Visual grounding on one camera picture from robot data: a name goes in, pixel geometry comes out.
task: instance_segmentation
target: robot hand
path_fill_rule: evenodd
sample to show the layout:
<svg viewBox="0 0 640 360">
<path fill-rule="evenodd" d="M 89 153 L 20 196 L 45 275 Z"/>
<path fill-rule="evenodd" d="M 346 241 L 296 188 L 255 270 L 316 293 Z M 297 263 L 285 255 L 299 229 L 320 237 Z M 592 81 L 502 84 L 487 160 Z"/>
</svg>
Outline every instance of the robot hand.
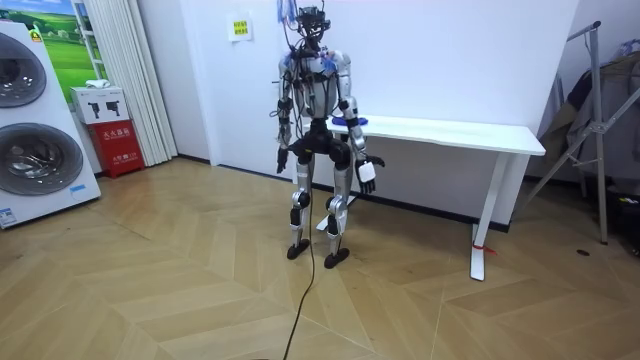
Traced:
<svg viewBox="0 0 640 360">
<path fill-rule="evenodd" d="M 384 167 L 385 163 L 381 158 L 369 155 L 366 155 L 365 160 L 356 160 L 356 176 L 363 194 L 371 194 L 376 191 L 376 171 L 373 165 Z"/>
<path fill-rule="evenodd" d="M 287 159 L 289 158 L 289 150 L 279 148 L 278 149 L 278 174 L 287 168 Z"/>
</svg>

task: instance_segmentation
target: humanoid robot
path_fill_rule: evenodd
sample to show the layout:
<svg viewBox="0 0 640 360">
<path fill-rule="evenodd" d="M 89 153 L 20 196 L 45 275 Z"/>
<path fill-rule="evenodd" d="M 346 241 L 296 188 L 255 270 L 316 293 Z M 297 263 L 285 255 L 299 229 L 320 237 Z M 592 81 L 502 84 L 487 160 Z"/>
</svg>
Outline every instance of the humanoid robot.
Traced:
<svg viewBox="0 0 640 360">
<path fill-rule="evenodd" d="M 326 203 L 330 215 L 327 235 L 330 252 L 324 266 L 335 267 L 349 256 L 349 249 L 341 248 L 342 235 L 347 225 L 347 200 L 353 177 L 352 153 L 355 157 L 356 176 L 362 193 L 375 191 L 374 165 L 384 167 L 379 157 L 369 156 L 358 120 L 358 105 L 351 96 L 351 60 L 340 51 L 329 51 L 320 47 L 324 32 L 331 27 L 325 13 L 317 7 L 299 9 L 296 16 L 298 33 L 302 39 L 280 61 L 280 99 L 277 116 L 280 123 L 278 142 L 278 169 L 281 173 L 286 166 L 288 152 L 297 156 L 299 189 L 292 196 L 291 209 L 292 244 L 287 258 L 297 258 L 308 246 L 309 240 L 302 239 L 303 229 L 309 219 L 311 205 L 311 181 L 313 178 L 315 154 L 329 155 L 335 163 L 334 194 Z M 326 121 L 333 110 L 339 108 L 349 129 L 349 135 L 334 138 L 327 129 Z M 291 140 L 290 114 L 292 109 L 297 118 L 296 129 L 299 139 Z M 311 118 L 311 127 L 302 134 L 300 116 Z"/>
</svg>

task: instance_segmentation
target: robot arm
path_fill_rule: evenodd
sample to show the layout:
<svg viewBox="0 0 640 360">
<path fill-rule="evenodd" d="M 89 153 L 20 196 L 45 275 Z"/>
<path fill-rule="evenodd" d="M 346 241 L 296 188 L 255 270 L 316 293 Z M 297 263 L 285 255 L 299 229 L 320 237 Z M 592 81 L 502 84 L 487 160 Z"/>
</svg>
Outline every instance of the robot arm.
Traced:
<svg viewBox="0 0 640 360">
<path fill-rule="evenodd" d="M 291 141 L 291 123 L 289 121 L 289 115 L 293 108 L 293 100 L 291 99 L 291 86 L 293 83 L 293 73 L 289 68 L 291 62 L 290 55 L 285 56 L 280 61 L 280 97 L 278 100 L 278 143 L 280 148 L 278 149 L 278 169 L 280 174 L 287 165 L 287 159 L 289 157 L 289 142 Z"/>
<path fill-rule="evenodd" d="M 363 193 L 369 194 L 376 190 L 376 172 L 374 165 L 385 166 L 384 161 L 377 156 L 367 155 L 364 135 L 358 122 L 358 102 L 351 96 L 351 59 L 347 54 L 336 51 L 333 55 L 338 70 L 338 106 L 349 128 L 349 139 L 356 157 L 356 175 Z"/>
</svg>

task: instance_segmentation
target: red box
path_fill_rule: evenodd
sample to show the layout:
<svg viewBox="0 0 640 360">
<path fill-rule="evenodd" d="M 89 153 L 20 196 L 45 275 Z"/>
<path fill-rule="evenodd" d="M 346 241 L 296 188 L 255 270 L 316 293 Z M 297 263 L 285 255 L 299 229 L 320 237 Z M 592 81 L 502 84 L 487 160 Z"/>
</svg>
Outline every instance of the red box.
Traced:
<svg viewBox="0 0 640 360">
<path fill-rule="evenodd" d="M 131 120 L 88 125 L 91 140 L 107 176 L 144 169 L 144 160 Z"/>
</svg>

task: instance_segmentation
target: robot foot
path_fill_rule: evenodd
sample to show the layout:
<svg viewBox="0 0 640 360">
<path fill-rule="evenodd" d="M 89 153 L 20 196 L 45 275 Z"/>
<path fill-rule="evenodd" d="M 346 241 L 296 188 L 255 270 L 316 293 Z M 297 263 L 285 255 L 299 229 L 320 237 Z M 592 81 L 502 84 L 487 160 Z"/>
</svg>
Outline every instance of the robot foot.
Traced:
<svg viewBox="0 0 640 360">
<path fill-rule="evenodd" d="M 287 259 L 294 260 L 300 254 L 302 254 L 309 247 L 309 239 L 302 239 L 300 243 L 298 243 L 298 247 L 294 247 L 291 245 L 289 251 L 287 251 Z"/>
<path fill-rule="evenodd" d="M 340 264 L 344 260 L 349 257 L 349 249 L 342 248 L 338 250 L 338 254 L 335 256 L 333 254 L 327 256 L 324 259 L 324 267 L 325 269 L 333 269 L 336 265 Z"/>
</svg>

